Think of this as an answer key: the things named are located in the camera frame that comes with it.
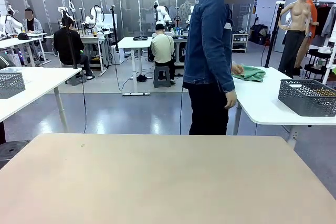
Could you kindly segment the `person's left hand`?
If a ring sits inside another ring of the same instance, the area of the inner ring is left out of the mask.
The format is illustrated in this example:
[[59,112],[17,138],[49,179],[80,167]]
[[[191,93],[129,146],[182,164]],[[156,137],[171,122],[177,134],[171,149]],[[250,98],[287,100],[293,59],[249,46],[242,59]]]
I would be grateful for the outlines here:
[[241,75],[244,73],[244,67],[233,62],[231,66],[231,73],[234,75]]

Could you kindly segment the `person's right hand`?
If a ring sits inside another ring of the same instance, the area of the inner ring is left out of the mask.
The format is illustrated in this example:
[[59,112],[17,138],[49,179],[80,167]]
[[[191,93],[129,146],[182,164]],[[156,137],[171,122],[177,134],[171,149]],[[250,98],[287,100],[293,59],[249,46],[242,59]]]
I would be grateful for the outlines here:
[[227,104],[225,105],[225,109],[230,109],[234,107],[237,103],[237,94],[235,90],[232,90],[230,92],[226,92],[226,99],[227,99]]

